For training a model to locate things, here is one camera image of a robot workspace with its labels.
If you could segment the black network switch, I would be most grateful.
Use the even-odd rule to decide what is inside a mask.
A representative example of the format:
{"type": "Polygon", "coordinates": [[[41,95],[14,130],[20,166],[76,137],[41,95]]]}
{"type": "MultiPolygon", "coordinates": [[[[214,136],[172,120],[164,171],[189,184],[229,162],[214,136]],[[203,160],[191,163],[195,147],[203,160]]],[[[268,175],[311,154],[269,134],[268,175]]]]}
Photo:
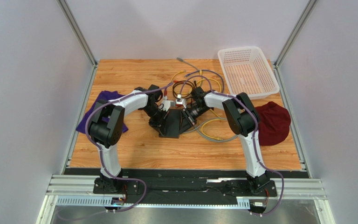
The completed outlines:
{"type": "Polygon", "coordinates": [[[166,135],[160,136],[160,138],[174,138],[177,139],[179,137],[179,127],[181,122],[181,110],[178,109],[169,109],[167,112],[169,116],[167,118],[166,124],[166,135]]]}

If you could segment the white plastic basket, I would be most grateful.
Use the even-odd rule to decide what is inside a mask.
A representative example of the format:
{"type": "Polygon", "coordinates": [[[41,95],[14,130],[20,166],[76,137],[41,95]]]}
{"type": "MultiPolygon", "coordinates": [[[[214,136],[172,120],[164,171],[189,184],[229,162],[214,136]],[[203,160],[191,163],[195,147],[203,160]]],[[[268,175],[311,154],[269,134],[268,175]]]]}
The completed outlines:
{"type": "Polygon", "coordinates": [[[230,94],[244,92],[253,100],[280,91],[274,72],[259,47],[221,49],[217,56],[230,94]]]}

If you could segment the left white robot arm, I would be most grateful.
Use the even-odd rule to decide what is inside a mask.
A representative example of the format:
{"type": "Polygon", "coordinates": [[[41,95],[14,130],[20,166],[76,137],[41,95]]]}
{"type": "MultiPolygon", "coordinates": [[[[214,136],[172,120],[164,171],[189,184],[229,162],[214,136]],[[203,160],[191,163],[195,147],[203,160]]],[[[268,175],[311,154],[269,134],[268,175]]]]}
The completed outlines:
{"type": "Polygon", "coordinates": [[[101,179],[118,185],[126,181],[145,182],[138,178],[122,177],[122,167],[119,163],[117,143],[119,142],[124,118],[138,109],[151,109],[155,105],[152,99],[158,99],[163,92],[173,85],[149,89],[137,88],[131,93],[117,99],[97,101],[96,106],[85,123],[85,134],[88,140],[97,147],[101,163],[101,179]]]}

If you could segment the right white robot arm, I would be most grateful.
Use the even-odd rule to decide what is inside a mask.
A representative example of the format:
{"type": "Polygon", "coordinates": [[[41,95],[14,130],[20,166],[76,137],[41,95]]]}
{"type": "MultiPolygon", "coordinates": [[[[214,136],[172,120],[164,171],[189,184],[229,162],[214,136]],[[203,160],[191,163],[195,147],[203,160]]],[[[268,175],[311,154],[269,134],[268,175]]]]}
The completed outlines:
{"type": "Polygon", "coordinates": [[[254,190],[260,190],[269,181],[258,140],[259,115],[246,93],[230,95],[216,91],[195,91],[195,103],[181,110],[179,133],[195,127],[196,119],[212,108],[225,112],[232,132],[239,138],[246,159],[247,180],[254,190]]]}

